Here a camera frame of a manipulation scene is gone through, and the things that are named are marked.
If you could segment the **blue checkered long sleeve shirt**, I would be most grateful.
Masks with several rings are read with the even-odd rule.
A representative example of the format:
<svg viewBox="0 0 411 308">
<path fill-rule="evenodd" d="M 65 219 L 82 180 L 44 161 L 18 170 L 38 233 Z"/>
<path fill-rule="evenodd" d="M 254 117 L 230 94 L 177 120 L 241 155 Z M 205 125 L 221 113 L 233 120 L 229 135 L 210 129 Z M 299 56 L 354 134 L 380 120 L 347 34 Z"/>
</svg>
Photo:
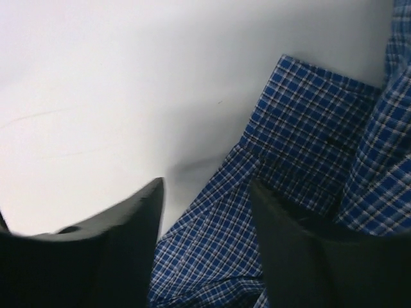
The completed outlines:
<svg viewBox="0 0 411 308">
<path fill-rule="evenodd" d="M 381 89 L 282 56 L 237 145 L 160 239 L 149 307 L 268 307 L 250 181 L 372 235 L 410 227 L 410 2 Z"/>
</svg>

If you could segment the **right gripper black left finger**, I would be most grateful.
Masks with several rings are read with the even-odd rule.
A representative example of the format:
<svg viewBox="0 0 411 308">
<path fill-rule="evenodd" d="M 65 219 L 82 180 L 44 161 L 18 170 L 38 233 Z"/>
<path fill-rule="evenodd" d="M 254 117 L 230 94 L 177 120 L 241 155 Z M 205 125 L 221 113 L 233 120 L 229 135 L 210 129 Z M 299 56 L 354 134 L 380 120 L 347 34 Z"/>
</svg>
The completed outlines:
<svg viewBox="0 0 411 308">
<path fill-rule="evenodd" d="M 145 307 L 164 180 L 54 234 L 1 223 L 2 307 Z"/>
</svg>

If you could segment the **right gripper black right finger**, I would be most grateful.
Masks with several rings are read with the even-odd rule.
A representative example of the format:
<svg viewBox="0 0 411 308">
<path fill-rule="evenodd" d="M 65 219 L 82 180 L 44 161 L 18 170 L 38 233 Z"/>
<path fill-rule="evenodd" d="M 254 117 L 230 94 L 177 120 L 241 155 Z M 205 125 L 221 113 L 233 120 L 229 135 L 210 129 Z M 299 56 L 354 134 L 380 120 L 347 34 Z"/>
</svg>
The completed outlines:
<svg viewBox="0 0 411 308">
<path fill-rule="evenodd" d="M 250 200 L 271 307 L 410 306 L 410 232 L 354 232 L 257 180 Z"/>
</svg>

